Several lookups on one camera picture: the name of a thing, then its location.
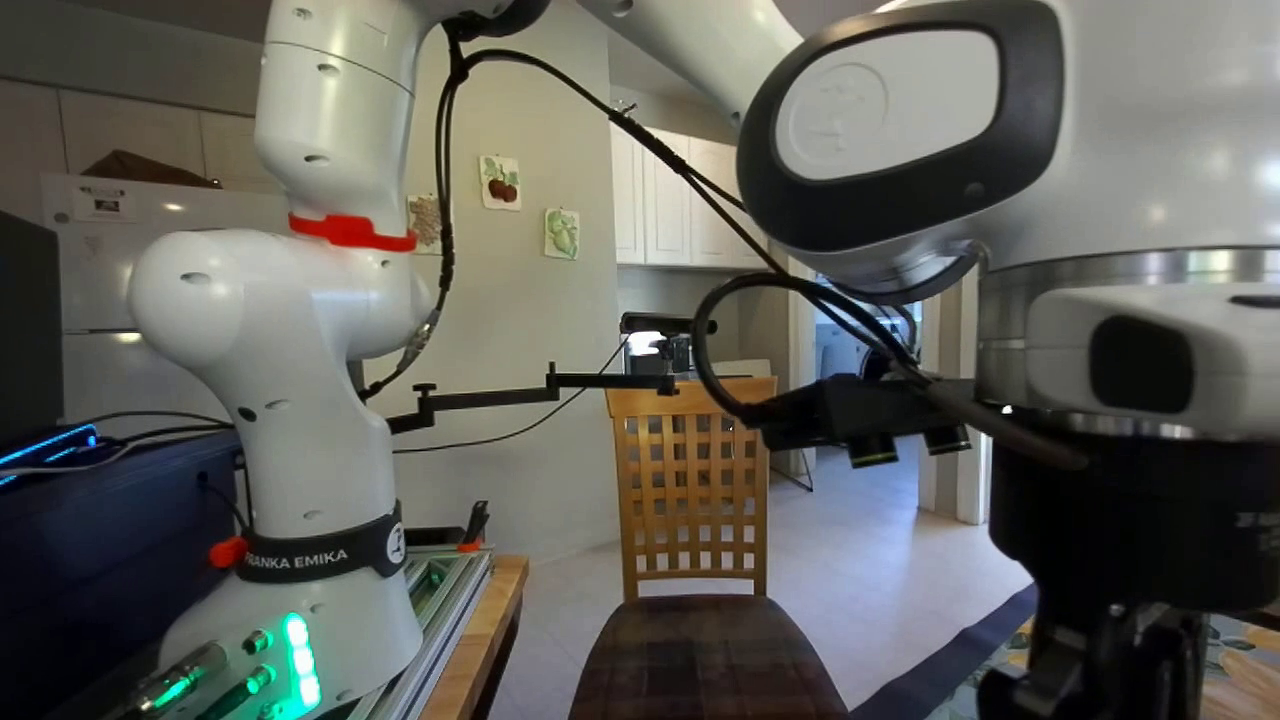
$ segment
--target wall outlet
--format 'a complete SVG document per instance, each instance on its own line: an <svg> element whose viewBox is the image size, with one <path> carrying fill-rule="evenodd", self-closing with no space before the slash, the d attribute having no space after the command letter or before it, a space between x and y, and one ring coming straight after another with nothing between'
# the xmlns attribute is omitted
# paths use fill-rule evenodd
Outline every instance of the wall outlet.
<svg viewBox="0 0 1280 720"><path fill-rule="evenodd" d="M420 251L440 251L440 199L434 196L408 196L408 226Z"/></svg>

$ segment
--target chair back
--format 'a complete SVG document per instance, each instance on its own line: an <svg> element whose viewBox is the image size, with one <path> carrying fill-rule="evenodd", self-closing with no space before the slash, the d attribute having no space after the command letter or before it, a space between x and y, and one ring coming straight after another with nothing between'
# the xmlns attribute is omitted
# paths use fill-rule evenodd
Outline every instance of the chair back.
<svg viewBox="0 0 1280 720"><path fill-rule="evenodd" d="M736 401L775 380L723 380ZM746 581L767 591L767 450L705 385L677 396L612 388L622 599L642 581Z"/></svg>

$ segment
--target wall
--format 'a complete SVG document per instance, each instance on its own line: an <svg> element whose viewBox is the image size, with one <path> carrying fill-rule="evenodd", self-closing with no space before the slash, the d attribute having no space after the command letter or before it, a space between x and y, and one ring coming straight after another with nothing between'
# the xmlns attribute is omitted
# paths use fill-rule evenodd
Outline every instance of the wall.
<svg viewBox="0 0 1280 720"><path fill-rule="evenodd" d="M981 281L968 273L954 289L932 295L920 321L920 369L932 378L975 378L975 300ZM920 507L982 524L992 496L992 440L968 430L970 450L927 457L920 450Z"/></svg>
<svg viewBox="0 0 1280 720"><path fill-rule="evenodd" d="M61 95L0 79L0 211L39 226L39 177L67 173Z"/></svg>
<svg viewBox="0 0 1280 720"><path fill-rule="evenodd" d="M790 378L790 356L789 356L789 295L784 294L742 294L738 295L738 353L742 356L762 356L778 385Z"/></svg>
<svg viewBox="0 0 1280 720"><path fill-rule="evenodd" d="M554 0L536 30L511 35L511 49L563 68L591 92L607 92L604 33L567 0ZM408 154L413 196L434 196L433 110L440 79L444 42L433 35ZM479 209L479 154L519 161L528 186L519 211ZM545 380L548 359L599 369L615 347L604 115L532 68L479 65L456 110L456 191L458 270L453 310L413 378L374 403L383 414L413 408L413 380L433 380L440 394L528 388ZM540 211L550 205L576 209L584 222L576 262L540 257ZM545 414L548 403L447 414L433 431L403 443L495 437ZM612 440L599 394L508 443L403 457L399 484L408 519L425 524L465 519L471 500L489 496L490 542L532 557L567 557L615 535Z"/></svg>

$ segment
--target white cabinet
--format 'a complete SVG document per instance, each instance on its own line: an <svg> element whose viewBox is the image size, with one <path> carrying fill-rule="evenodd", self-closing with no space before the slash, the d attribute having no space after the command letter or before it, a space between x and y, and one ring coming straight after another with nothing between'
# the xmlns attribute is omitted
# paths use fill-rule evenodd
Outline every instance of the white cabinet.
<svg viewBox="0 0 1280 720"><path fill-rule="evenodd" d="M0 79L0 211L39 226L39 177L64 173L54 92Z"/></svg>
<svg viewBox="0 0 1280 720"><path fill-rule="evenodd" d="M638 157L642 148L629 134L612 134L612 246L615 266L642 266L642 205L638 205Z"/></svg>
<svg viewBox="0 0 1280 720"><path fill-rule="evenodd" d="M736 191L736 154L728 145L657 134L677 157L719 188ZM612 129L612 209L615 262L663 270L760 270L746 246L647 148Z"/></svg>

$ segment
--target wooden board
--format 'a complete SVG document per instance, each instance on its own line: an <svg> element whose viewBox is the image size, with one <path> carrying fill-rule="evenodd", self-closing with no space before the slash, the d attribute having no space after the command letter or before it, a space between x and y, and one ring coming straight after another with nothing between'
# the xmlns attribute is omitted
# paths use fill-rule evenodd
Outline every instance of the wooden board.
<svg viewBox="0 0 1280 720"><path fill-rule="evenodd" d="M425 704L425 720L476 715L482 687L495 685L504 642L516 633L516 611L528 581L523 557L495 557L490 575Z"/></svg>

